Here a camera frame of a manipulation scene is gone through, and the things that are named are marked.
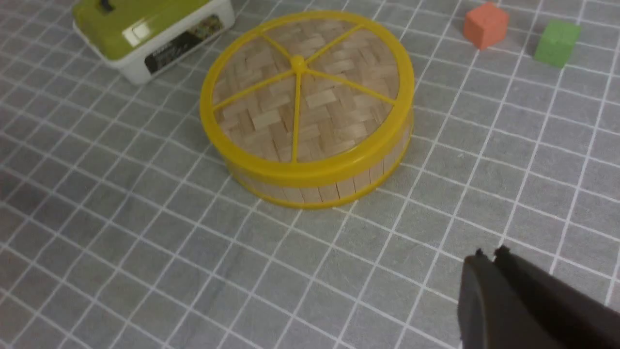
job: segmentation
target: green cube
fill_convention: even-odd
[[[561,20],[552,19],[544,29],[534,59],[563,68],[569,61],[573,47],[579,39],[581,27]]]

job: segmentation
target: yellow plastic rim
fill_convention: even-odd
[[[407,152],[407,147],[409,146],[409,142],[410,141],[411,141],[411,138],[408,138],[407,139],[407,143],[405,144],[405,147],[403,148],[402,153],[398,156],[398,159],[394,162],[394,164],[392,165],[392,167],[389,170],[385,171],[385,173],[383,173],[381,175],[381,177],[379,177],[379,179],[377,179],[376,181],[372,182],[370,185],[366,186],[364,189],[362,189],[360,191],[356,191],[355,194],[352,194],[352,195],[349,195],[349,196],[345,196],[345,197],[341,197],[338,200],[322,201],[322,202],[304,202],[304,203],[282,200],[282,199],[275,198],[273,196],[269,196],[269,195],[267,195],[265,193],[262,193],[260,191],[257,191],[251,185],[248,185],[247,183],[243,182],[243,180],[241,178],[235,176],[234,172],[231,173],[231,174],[232,174],[233,178],[236,179],[237,182],[241,183],[241,185],[243,185],[243,187],[246,188],[250,193],[260,197],[261,199],[265,199],[267,201],[271,201],[274,204],[278,204],[278,205],[285,206],[285,207],[290,207],[290,208],[293,208],[293,209],[325,209],[325,208],[328,208],[328,207],[342,206],[344,204],[348,204],[349,202],[357,200],[357,199],[359,199],[360,197],[362,197],[362,196],[364,196],[366,194],[369,194],[375,188],[377,188],[378,186],[382,185],[383,182],[385,182],[394,173],[394,171],[396,171],[398,166],[401,164],[402,158],[405,156],[405,152]]]
[[[301,66],[297,66],[299,58],[291,57],[289,53],[279,43],[271,39],[265,33],[274,27],[279,27],[281,25],[285,25],[291,22],[299,22],[301,20],[308,19],[344,20],[355,24],[355,26],[343,35],[328,43],[326,46],[322,47],[304,62],[299,63],[299,65]],[[399,70],[399,90],[398,95],[394,100],[379,93],[376,93],[368,88],[365,88],[364,86],[353,83],[349,80],[345,80],[338,76],[326,74],[308,68],[309,62],[313,61],[320,54],[326,52],[328,49],[332,48],[334,45],[347,38],[348,35],[350,35],[354,31],[360,29],[369,30],[375,35],[377,35],[377,37],[379,37],[383,41],[383,43],[390,49],[390,51],[394,55],[394,59],[396,60],[396,64]],[[264,38],[280,53],[290,59],[292,69],[276,75],[273,78],[262,81],[256,85],[253,85],[243,91],[239,91],[235,95],[221,101],[217,105],[213,105],[213,91],[215,89],[215,84],[226,62],[228,62],[232,55],[235,54],[243,45],[257,37]],[[381,99],[382,101],[392,104],[392,110],[386,120],[379,126],[377,130],[375,130],[366,140],[361,142],[359,145],[351,148],[350,150],[332,156],[330,158],[326,158],[324,160],[307,163],[297,162],[295,155],[297,152],[299,96],[302,74],[313,74],[323,78],[332,79],[343,84],[347,84],[352,88],[359,89],[364,93],[367,93],[373,97]],[[268,84],[274,83],[283,78],[287,78],[293,75],[296,75],[297,77],[295,91],[295,117],[293,124],[293,161],[289,163],[279,163],[274,161],[268,161],[257,156],[248,154],[243,149],[235,145],[224,134],[224,132],[222,132],[217,121],[215,120],[215,110],[259,88],[262,88]],[[411,61],[409,60],[409,56],[405,51],[405,48],[401,45],[398,39],[396,39],[395,36],[384,27],[365,17],[355,14],[349,14],[346,12],[302,12],[299,14],[284,16],[256,27],[255,29],[239,37],[232,44],[230,44],[230,46],[226,48],[224,52],[222,52],[222,54],[211,66],[203,84],[200,95],[200,117],[202,119],[205,132],[209,136],[211,142],[213,142],[213,145],[219,150],[220,154],[226,159],[226,161],[230,162],[236,168],[241,169],[245,175],[267,184],[273,184],[283,187],[323,186],[349,179],[357,175],[359,172],[367,170],[375,163],[383,159],[394,148],[396,143],[401,139],[404,127],[410,127],[409,125],[407,125],[407,123],[410,107],[414,98],[414,84],[414,70],[411,65]],[[376,187],[376,185],[371,185],[371,187],[371,189],[373,189]],[[286,204],[287,206],[294,206],[291,205],[290,202],[282,202],[281,204]]]

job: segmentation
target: woven bamboo lid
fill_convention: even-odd
[[[227,161],[267,181],[340,176],[347,163],[362,168],[397,142],[413,82],[405,50],[380,25],[304,12],[261,25],[222,53],[205,80],[201,116]]]

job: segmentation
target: plastic storage box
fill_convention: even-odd
[[[93,51],[134,84],[234,24],[230,0],[81,0],[73,17]]]

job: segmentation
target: foam block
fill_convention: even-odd
[[[508,30],[508,14],[487,2],[467,13],[463,35],[479,50],[503,40]]]
[[[534,59],[563,68],[569,61],[579,34],[581,34],[581,27],[578,25],[557,19],[550,20],[536,47]]]

